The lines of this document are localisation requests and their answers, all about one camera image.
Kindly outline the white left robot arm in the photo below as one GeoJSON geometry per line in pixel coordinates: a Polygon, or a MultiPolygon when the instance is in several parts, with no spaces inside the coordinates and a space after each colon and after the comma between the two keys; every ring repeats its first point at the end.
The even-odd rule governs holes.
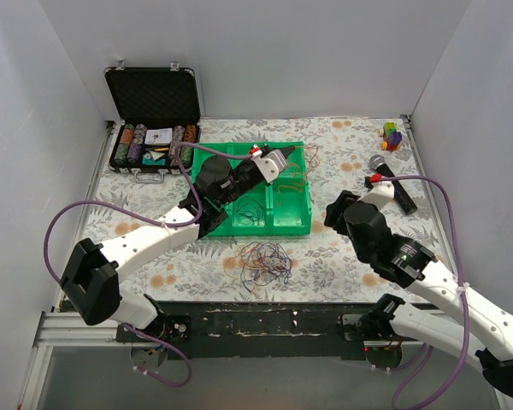
{"type": "Polygon", "coordinates": [[[228,217],[226,206],[259,185],[271,185],[288,167],[292,145],[254,145],[247,155],[211,149],[187,197],[157,220],[147,220],[123,236],[94,243],[79,241],[72,250],[60,286],[87,325],[107,319],[126,323],[148,342],[164,333],[165,322],[148,296],[121,290],[130,274],[160,255],[195,243],[228,217]]]}

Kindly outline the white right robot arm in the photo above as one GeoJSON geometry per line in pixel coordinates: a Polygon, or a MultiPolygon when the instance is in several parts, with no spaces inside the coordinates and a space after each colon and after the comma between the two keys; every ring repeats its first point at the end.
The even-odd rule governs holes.
{"type": "Polygon", "coordinates": [[[324,224],[347,236],[358,260],[381,278],[433,304],[439,317],[384,295],[369,314],[379,339],[395,335],[426,343],[481,371],[496,390],[513,398],[513,315],[469,284],[459,284],[429,249],[391,232],[380,211],[392,194],[374,188],[364,196],[348,190],[327,205],[324,224]]]}

